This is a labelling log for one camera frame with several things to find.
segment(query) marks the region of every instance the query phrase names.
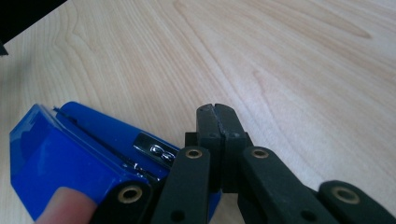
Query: screw hole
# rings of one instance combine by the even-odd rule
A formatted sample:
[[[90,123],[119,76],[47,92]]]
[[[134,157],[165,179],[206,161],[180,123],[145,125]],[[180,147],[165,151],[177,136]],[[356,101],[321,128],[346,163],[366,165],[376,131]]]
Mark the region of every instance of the screw hole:
[[[301,217],[307,221],[310,221],[310,222],[317,221],[317,216],[309,210],[303,210],[301,212]]]
[[[186,156],[190,159],[198,159],[202,157],[202,151],[198,149],[190,149],[186,152]]]
[[[334,195],[335,198],[337,198],[338,200],[344,203],[357,204],[361,201],[358,194],[344,187],[332,188],[332,195]]]
[[[173,211],[171,214],[171,219],[174,222],[181,222],[184,218],[186,218],[184,212],[180,210]]]
[[[138,186],[128,186],[123,188],[119,193],[120,203],[134,203],[142,197],[143,191]]]
[[[258,159],[265,159],[269,156],[268,152],[263,149],[254,149],[251,154]]]

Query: human hand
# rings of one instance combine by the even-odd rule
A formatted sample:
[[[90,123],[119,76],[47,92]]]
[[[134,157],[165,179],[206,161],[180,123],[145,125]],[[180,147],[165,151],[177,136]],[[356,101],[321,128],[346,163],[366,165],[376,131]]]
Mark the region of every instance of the human hand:
[[[58,188],[35,224],[88,224],[96,206],[77,190]]]

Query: wooden table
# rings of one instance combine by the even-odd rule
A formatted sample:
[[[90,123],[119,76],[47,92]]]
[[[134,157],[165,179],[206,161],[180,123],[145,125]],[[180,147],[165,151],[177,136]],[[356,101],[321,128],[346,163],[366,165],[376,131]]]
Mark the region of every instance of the wooden table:
[[[396,2],[69,0],[0,58],[2,223],[32,223],[8,133],[78,101],[179,147],[195,109],[233,107],[308,187],[339,179],[396,215]],[[243,223],[235,195],[212,223]]]

